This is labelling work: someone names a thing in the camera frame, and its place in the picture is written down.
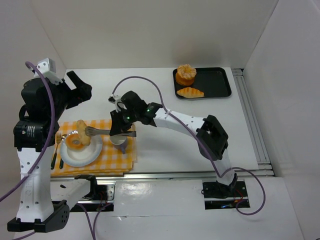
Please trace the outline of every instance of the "croissant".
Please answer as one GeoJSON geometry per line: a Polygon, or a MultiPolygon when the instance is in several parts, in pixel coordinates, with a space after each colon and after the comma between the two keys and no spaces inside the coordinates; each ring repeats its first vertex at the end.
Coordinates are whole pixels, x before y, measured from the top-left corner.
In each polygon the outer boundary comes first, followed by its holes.
{"type": "Polygon", "coordinates": [[[76,130],[78,131],[80,142],[85,146],[89,146],[91,143],[91,137],[86,135],[86,127],[87,125],[83,120],[78,120],[76,122],[76,130]]]}
{"type": "Polygon", "coordinates": [[[205,94],[202,91],[189,86],[176,91],[176,94],[187,99],[203,98],[205,96],[205,94]]]}

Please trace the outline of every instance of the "yellow checkered tablecloth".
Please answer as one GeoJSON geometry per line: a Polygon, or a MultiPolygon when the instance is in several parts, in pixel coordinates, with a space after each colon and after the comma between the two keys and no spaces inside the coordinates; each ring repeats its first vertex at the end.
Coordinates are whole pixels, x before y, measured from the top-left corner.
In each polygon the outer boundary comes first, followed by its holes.
{"type": "MultiPolygon", "coordinates": [[[[89,120],[84,121],[87,126],[97,129],[110,129],[111,119],[103,120],[89,120]]],[[[76,121],[61,122],[58,133],[69,134],[76,130],[76,121]]],[[[60,146],[57,149],[57,156],[54,169],[51,170],[51,176],[76,176],[79,174],[93,174],[99,176],[123,175],[124,172],[129,172],[133,168],[134,162],[137,160],[136,138],[128,137],[128,146],[125,149],[125,154],[113,147],[108,135],[101,135],[102,150],[100,155],[92,163],[83,167],[73,167],[64,163],[63,168],[60,169],[60,146]]]]}

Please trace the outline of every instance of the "white plate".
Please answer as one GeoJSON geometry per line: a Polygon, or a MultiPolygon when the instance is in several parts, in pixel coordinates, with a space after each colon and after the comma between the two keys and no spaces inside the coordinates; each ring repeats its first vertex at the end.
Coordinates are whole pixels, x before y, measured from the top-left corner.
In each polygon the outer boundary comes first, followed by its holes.
{"type": "Polygon", "coordinates": [[[62,141],[60,147],[60,156],[63,161],[72,167],[83,167],[97,159],[102,150],[102,138],[100,135],[93,136],[91,143],[81,151],[73,151],[68,149],[66,139],[62,141]]]}

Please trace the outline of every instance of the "white enclosure wall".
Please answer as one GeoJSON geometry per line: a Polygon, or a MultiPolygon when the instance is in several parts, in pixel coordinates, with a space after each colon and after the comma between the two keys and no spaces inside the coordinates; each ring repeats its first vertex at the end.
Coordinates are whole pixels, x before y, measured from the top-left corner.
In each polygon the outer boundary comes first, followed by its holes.
{"type": "MultiPolygon", "coordinates": [[[[21,90],[33,74],[25,61],[37,63],[51,57],[56,61],[58,74],[66,71],[58,54],[28,0],[2,0],[0,3],[0,195],[5,194],[20,179],[19,159],[14,148],[13,129],[18,122],[18,113],[24,104],[21,90]]],[[[7,222],[17,214],[20,191],[0,204],[1,239],[12,239],[7,232],[7,222]]]]}
{"type": "Polygon", "coordinates": [[[31,0],[67,69],[244,68],[278,0],[31,0]]]}
{"type": "Polygon", "coordinates": [[[304,238],[320,238],[320,1],[279,0],[244,76],[304,238]]]}

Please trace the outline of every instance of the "pastry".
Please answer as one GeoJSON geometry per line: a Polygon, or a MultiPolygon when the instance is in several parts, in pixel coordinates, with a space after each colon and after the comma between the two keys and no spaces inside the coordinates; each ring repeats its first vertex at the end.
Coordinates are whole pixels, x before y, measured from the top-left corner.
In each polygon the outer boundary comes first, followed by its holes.
{"type": "Polygon", "coordinates": [[[85,145],[81,144],[77,133],[70,134],[65,138],[65,144],[68,149],[73,151],[81,151],[85,145]]]}
{"type": "Polygon", "coordinates": [[[182,86],[190,86],[194,83],[197,71],[190,64],[180,65],[175,74],[175,80],[182,86]]]}
{"type": "Polygon", "coordinates": [[[87,125],[83,120],[76,121],[76,130],[78,131],[80,142],[85,146],[89,146],[91,137],[86,135],[86,127],[87,125]]]}
{"type": "Polygon", "coordinates": [[[187,99],[203,98],[205,96],[205,94],[202,91],[189,86],[176,91],[176,94],[187,99]]]}

